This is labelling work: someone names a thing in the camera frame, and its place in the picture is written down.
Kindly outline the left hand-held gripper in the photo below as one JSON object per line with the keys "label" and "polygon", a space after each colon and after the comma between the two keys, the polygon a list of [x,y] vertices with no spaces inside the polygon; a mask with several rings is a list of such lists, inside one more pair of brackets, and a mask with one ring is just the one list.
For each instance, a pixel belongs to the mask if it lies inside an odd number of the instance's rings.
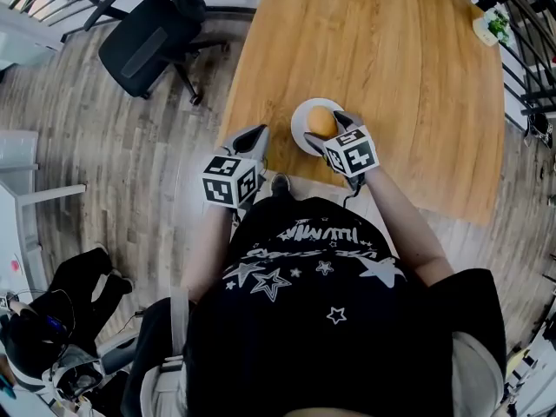
{"label": "left hand-held gripper", "polygon": [[265,181],[262,172],[269,139],[266,124],[230,136],[202,172],[205,201],[230,209],[249,209]]}

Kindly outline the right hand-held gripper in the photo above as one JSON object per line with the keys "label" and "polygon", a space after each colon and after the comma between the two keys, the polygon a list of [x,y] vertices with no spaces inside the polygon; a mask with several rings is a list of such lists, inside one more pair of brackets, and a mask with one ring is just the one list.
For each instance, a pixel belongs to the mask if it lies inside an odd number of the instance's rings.
{"label": "right hand-held gripper", "polygon": [[380,165],[374,142],[356,114],[335,110],[333,115],[341,135],[327,139],[305,132],[303,137],[314,153],[326,153],[331,168],[342,174],[355,189],[364,181],[367,171]]}

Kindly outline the orange round fruit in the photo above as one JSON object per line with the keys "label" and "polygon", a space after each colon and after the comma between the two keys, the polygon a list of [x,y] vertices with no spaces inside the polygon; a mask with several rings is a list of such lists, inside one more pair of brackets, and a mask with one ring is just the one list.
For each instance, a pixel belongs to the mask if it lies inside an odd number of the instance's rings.
{"label": "orange round fruit", "polygon": [[308,131],[327,139],[338,134],[338,127],[334,113],[327,107],[316,105],[310,109],[307,116]]}

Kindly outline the white round plate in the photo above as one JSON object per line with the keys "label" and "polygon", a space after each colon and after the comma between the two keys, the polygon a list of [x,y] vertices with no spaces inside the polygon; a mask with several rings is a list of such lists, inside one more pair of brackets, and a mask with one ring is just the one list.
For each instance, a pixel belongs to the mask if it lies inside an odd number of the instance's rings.
{"label": "white round plate", "polygon": [[333,100],[327,98],[321,98],[321,97],[311,98],[301,103],[296,108],[291,118],[290,127],[291,127],[291,135],[294,138],[296,145],[301,150],[303,150],[305,153],[311,156],[321,157],[321,155],[307,143],[304,137],[304,134],[306,132],[309,132],[309,127],[308,127],[309,111],[316,106],[322,106],[330,112],[334,112],[335,110],[343,111],[342,106],[340,106],[340,104],[336,103]]}

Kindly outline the person's left forearm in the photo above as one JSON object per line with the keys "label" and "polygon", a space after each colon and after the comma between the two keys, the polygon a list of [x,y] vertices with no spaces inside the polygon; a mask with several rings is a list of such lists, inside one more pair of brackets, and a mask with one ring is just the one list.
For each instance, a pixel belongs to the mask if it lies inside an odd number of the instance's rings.
{"label": "person's left forearm", "polygon": [[202,218],[182,274],[181,288],[197,303],[222,276],[232,230],[232,211],[211,205]]}

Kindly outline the person's right forearm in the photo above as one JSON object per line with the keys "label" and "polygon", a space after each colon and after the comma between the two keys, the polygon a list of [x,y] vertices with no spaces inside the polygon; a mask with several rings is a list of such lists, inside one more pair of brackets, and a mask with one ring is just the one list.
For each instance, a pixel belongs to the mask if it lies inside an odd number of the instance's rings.
{"label": "person's right forearm", "polygon": [[375,167],[365,181],[402,263],[429,287],[453,275],[436,234],[388,173]]}

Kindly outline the person's dark shoe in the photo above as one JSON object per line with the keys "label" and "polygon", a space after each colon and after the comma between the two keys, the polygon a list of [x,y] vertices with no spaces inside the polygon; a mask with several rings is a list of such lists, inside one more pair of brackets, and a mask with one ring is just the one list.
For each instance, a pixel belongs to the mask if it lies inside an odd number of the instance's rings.
{"label": "person's dark shoe", "polygon": [[270,183],[270,192],[273,197],[291,195],[289,178],[283,173],[275,174]]}

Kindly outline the black office chair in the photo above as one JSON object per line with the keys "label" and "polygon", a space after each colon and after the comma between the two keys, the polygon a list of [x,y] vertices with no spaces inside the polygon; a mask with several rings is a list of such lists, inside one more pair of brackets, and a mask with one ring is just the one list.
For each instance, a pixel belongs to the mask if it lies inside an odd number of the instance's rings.
{"label": "black office chair", "polygon": [[224,39],[196,39],[206,18],[204,0],[143,0],[130,12],[115,8],[115,1],[101,1],[83,26],[88,31],[103,16],[118,21],[98,51],[112,78],[130,96],[147,100],[152,84],[172,65],[190,93],[190,103],[199,104],[202,93],[185,70],[187,55],[215,46],[229,51]]}

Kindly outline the small potted plant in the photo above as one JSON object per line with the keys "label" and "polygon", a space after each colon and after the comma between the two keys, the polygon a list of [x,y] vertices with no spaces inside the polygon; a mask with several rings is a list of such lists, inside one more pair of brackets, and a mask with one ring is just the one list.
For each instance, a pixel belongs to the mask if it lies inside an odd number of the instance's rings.
{"label": "small potted plant", "polygon": [[496,43],[508,46],[511,43],[511,27],[507,11],[500,5],[488,9],[472,23],[474,34],[486,45]]}

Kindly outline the black star print shirt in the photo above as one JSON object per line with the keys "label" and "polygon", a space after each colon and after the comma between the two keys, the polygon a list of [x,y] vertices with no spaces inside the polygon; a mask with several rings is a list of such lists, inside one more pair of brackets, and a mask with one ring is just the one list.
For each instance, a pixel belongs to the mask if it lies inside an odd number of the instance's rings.
{"label": "black star print shirt", "polygon": [[506,338],[492,274],[427,286],[338,204],[257,202],[222,276],[142,320],[123,417],[491,417]]}

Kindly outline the black bag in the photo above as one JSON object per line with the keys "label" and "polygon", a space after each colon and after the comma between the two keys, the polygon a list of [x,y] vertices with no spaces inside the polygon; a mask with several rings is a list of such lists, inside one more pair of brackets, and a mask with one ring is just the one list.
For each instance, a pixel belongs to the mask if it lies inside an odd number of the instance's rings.
{"label": "black bag", "polygon": [[537,113],[527,116],[524,144],[529,147],[534,139],[540,141],[548,149],[553,147],[553,124],[545,114]]}

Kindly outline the white desk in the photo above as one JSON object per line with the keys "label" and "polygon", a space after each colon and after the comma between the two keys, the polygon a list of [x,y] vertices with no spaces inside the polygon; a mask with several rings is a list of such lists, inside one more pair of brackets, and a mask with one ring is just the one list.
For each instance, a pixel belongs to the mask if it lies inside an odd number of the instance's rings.
{"label": "white desk", "polygon": [[36,205],[79,195],[84,184],[36,190],[38,134],[0,130],[0,294],[32,301],[48,288]]}

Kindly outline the white cabinet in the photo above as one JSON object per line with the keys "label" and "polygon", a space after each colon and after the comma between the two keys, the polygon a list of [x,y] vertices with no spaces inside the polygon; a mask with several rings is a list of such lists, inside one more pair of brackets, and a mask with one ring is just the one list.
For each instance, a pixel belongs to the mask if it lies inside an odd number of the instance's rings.
{"label": "white cabinet", "polygon": [[42,63],[63,48],[63,33],[0,3],[0,71]]}

